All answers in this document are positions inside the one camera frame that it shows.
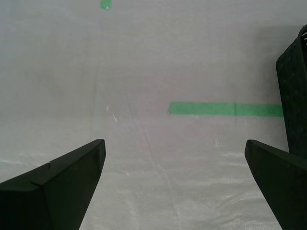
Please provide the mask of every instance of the black mesh basket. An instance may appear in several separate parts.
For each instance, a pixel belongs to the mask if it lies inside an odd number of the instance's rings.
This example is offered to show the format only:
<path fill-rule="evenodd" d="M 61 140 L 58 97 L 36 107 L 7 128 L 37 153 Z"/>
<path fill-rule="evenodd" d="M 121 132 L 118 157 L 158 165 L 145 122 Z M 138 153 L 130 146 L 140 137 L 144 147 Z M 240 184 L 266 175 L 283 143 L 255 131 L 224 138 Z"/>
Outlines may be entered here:
<path fill-rule="evenodd" d="M 276 62 L 289 152 L 307 159 L 307 25 Z"/>

